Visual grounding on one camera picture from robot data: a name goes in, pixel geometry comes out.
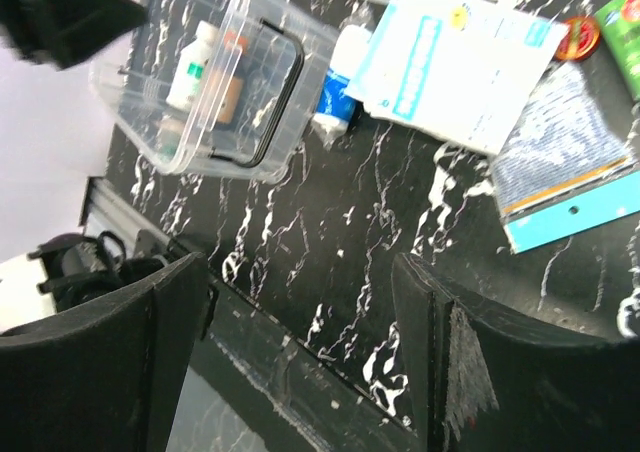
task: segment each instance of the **green label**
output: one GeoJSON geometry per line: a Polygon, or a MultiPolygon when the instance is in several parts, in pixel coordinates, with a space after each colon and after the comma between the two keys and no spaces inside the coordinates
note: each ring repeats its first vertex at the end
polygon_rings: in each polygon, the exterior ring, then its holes
{"type": "Polygon", "coordinates": [[[640,100],[640,0],[612,0],[595,14],[634,100],[640,100]]]}
{"type": "Polygon", "coordinates": [[[187,75],[191,77],[195,77],[196,79],[202,78],[202,72],[204,71],[204,67],[191,63],[189,64],[189,69],[187,70],[187,75]]]}

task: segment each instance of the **yellow sticker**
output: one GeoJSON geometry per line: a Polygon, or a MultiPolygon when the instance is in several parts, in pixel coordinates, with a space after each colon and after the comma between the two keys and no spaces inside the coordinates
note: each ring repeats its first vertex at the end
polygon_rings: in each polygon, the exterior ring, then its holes
{"type": "Polygon", "coordinates": [[[469,7],[466,4],[453,9],[451,14],[451,27],[458,30],[464,30],[469,21],[469,7]]]}

